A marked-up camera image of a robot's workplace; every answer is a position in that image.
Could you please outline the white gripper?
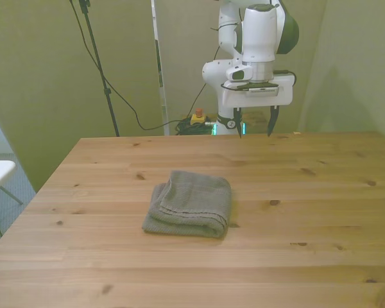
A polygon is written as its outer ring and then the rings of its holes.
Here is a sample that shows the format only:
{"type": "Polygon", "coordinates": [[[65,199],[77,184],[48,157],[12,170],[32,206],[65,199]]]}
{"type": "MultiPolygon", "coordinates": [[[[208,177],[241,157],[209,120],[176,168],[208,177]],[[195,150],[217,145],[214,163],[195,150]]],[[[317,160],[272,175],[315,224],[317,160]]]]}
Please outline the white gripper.
{"type": "Polygon", "coordinates": [[[293,100],[293,75],[279,74],[271,81],[253,83],[226,81],[221,85],[221,102],[224,107],[234,108],[234,121],[238,135],[242,137],[242,111],[247,107],[270,107],[267,127],[268,137],[276,125],[279,106],[290,105],[293,100]]]}

